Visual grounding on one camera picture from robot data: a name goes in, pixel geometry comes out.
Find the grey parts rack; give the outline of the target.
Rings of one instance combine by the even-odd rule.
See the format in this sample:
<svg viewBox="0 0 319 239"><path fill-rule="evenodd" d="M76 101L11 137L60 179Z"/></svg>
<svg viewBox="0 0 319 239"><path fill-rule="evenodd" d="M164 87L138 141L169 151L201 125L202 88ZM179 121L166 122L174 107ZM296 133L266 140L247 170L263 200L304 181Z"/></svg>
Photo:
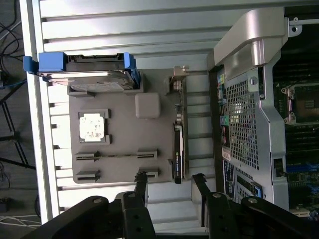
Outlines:
<svg viewBox="0 0 319 239"><path fill-rule="evenodd" d="M75 183L129 182L140 172L152 182L174 182L173 123L178 94L169 92L173 68L141 70L139 74L141 84L136 90L91 93L68 87ZM101 142L80 139L79 119L87 113L104 118ZM184 130L186 153L187 119Z"/></svg>

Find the green motherboard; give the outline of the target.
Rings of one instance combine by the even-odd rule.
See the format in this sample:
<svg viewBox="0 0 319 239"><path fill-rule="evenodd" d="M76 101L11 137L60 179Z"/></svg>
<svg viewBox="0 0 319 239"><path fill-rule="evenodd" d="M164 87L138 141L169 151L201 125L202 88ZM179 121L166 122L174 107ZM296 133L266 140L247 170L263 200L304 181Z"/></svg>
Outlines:
<svg viewBox="0 0 319 239"><path fill-rule="evenodd" d="M292 84L319 83L319 43L286 43L273 67L274 105L284 120L286 95ZM289 206L309 214L319 212L319 124L285 124L286 178Z"/></svg>

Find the black open PC case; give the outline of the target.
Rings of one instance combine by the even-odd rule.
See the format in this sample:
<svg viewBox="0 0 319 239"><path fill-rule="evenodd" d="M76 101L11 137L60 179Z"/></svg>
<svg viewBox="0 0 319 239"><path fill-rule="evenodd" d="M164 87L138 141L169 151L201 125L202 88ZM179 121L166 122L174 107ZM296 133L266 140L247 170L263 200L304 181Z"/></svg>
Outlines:
<svg viewBox="0 0 319 239"><path fill-rule="evenodd" d="M273 67L286 43L319 43L319 0L245 13L207 57L216 187L235 202L248 196L292 212L285 124L274 105Z"/></svg>

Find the silver CPU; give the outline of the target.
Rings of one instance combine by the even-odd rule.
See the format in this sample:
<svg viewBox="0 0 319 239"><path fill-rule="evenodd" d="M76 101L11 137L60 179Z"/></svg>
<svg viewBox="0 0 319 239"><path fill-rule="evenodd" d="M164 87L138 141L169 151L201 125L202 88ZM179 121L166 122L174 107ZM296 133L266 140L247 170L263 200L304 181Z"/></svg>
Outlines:
<svg viewBox="0 0 319 239"><path fill-rule="evenodd" d="M98 113L87 113L79 119L80 139L82 142L101 142L105 136L104 118Z"/></svg>

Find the CPU socket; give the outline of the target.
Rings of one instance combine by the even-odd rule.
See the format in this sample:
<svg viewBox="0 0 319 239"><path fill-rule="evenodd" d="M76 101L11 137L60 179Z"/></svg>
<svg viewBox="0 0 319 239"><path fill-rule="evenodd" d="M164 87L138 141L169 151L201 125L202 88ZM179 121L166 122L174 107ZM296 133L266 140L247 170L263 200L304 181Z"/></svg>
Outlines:
<svg viewBox="0 0 319 239"><path fill-rule="evenodd" d="M319 124L319 83L292 84L281 92L286 95L285 124Z"/></svg>

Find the hard disk blue carrier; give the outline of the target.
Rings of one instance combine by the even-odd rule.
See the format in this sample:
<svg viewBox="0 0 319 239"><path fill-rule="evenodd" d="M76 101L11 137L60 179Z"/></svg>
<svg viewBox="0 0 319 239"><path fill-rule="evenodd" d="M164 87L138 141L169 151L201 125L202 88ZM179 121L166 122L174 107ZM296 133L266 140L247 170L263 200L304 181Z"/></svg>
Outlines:
<svg viewBox="0 0 319 239"><path fill-rule="evenodd" d="M42 52L37 61L23 56L23 69L45 82L64 85L77 92L124 92L139 89L141 84L136 60L128 52L90 56Z"/></svg>

